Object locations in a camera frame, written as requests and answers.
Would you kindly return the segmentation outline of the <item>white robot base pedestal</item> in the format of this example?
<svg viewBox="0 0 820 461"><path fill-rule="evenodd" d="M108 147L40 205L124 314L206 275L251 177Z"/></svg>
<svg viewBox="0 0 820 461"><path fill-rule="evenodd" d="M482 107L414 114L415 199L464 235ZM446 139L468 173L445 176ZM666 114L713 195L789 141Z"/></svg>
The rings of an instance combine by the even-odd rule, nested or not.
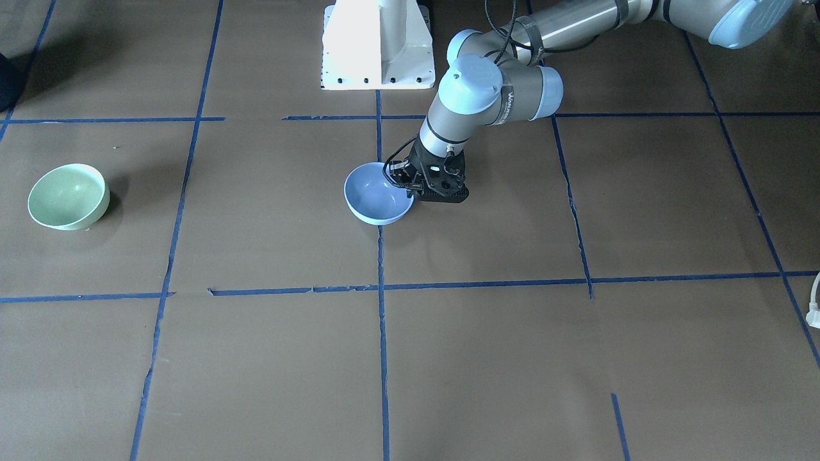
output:
<svg viewBox="0 0 820 461"><path fill-rule="evenodd" d="M430 19L419 1L336 1L326 6L320 87L432 88L436 70Z"/></svg>

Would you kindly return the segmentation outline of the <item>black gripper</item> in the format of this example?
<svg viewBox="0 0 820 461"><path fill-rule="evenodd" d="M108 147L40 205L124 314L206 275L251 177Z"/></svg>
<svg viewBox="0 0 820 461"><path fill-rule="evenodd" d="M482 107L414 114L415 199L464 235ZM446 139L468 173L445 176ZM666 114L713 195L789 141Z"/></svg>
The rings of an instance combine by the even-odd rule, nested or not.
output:
<svg viewBox="0 0 820 461"><path fill-rule="evenodd" d="M424 202L460 204L469 197L463 152L440 157L416 140L407 161L387 161L384 177L394 187L410 191Z"/></svg>

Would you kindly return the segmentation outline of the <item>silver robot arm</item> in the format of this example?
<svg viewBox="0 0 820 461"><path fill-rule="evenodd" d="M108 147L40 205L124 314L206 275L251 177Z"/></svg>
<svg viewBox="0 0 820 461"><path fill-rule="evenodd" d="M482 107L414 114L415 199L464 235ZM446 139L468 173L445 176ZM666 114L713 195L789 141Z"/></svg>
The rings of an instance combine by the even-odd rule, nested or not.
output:
<svg viewBox="0 0 820 461"><path fill-rule="evenodd" d="M564 88L549 55L591 45L626 24L662 21L724 49L743 49L767 35L791 1L562 1L512 17L486 33L462 30L447 47L448 70L439 81L408 155L389 157L384 180L410 198L462 202L468 198L464 150L481 126L550 117Z"/></svg>

